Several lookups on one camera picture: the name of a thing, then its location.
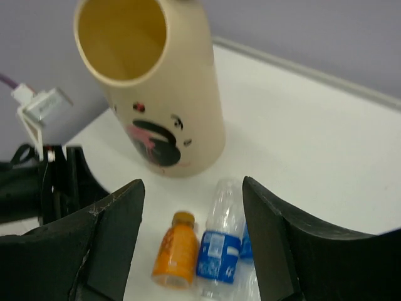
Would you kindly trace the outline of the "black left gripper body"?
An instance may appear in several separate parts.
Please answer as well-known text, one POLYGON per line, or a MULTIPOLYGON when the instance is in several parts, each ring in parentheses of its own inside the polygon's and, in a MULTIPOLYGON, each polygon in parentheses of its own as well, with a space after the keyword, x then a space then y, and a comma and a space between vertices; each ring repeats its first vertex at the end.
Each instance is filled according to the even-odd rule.
POLYGON ((65 161, 61 145, 46 145, 44 157, 23 144, 1 162, 1 223, 38 217, 40 224, 60 219, 55 205, 56 165, 65 161))

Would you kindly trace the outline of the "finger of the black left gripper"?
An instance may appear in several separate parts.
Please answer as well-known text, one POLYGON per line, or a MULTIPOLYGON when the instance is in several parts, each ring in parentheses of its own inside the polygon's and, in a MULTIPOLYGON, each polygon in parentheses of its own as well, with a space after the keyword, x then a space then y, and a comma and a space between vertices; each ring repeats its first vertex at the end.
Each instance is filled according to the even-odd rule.
POLYGON ((67 215, 79 211, 110 194, 91 173, 81 147, 66 148, 66 163, 67 192, 65 205, 67 215))

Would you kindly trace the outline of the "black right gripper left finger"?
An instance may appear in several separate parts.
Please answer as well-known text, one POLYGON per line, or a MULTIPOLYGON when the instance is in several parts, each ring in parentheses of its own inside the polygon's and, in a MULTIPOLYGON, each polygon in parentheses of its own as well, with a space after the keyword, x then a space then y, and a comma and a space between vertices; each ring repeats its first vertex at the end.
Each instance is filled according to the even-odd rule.
POLYGON ((23 235, 1 237, 1 300, 123 300, 142 221, 136 179, 23 235))

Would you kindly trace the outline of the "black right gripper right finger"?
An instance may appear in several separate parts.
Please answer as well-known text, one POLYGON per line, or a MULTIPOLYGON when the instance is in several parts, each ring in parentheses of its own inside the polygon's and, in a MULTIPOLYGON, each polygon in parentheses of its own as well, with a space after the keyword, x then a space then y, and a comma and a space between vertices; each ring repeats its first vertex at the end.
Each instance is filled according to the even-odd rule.
POLYGON ((242 184, 262 300, 399 300, 400 231, 371 235, 319 219, 259 182, 242 184))

